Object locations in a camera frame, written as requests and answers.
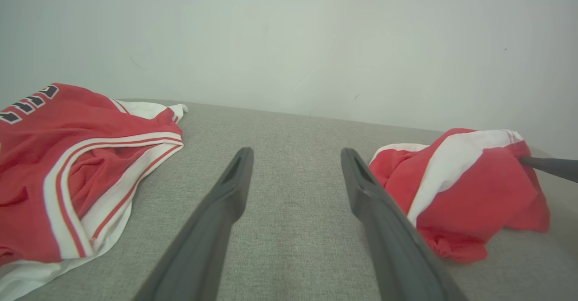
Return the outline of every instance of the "gray couch cushion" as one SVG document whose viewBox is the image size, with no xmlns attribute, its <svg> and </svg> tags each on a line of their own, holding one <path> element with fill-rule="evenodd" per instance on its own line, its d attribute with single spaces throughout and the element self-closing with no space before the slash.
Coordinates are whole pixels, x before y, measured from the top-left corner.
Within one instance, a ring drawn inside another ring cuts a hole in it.
<svg viewBox="0 0 578 301">
<path fill-rule="evenodd" d="M 255 151 L 251 190 L 233 226 L 218 298 L 380 300 L 363 227 L 349 209 L 340 151 L 354 148 L 369 161 L 383 145 L 430 144 L 440 133 L 185 104 L 185 148 L 141 182 L 116 246 L 23 300 L 131 299 L 244 146 Z M 578 295 L 576 262 L 552 235 L 503 230 L 487 247 L 482 262 L 444 262 L 471 300 Z"/>
</svg>

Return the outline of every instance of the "red basketball jersey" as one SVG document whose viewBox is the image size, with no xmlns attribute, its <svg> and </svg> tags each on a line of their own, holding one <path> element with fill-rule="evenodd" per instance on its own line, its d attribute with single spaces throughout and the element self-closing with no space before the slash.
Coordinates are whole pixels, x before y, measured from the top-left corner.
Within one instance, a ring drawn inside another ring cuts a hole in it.
<svg viewBox="0 0 578 301">
<path fill-rule="evenodd" d="M 548 231 L 536 173 L 519 161 L 530 156 L 517 132 L 455 128 L 432 145 L 386 145 L 369 169 L 438 256 L 468 264 L 503 227 Z"/>
<path fill-rule="evenodd" d="M 97 253 L 138 182 L 182 148 L 184 105 L 135 104 L 54 83 L 0 112 L 0 266 Z"/>
</svg>

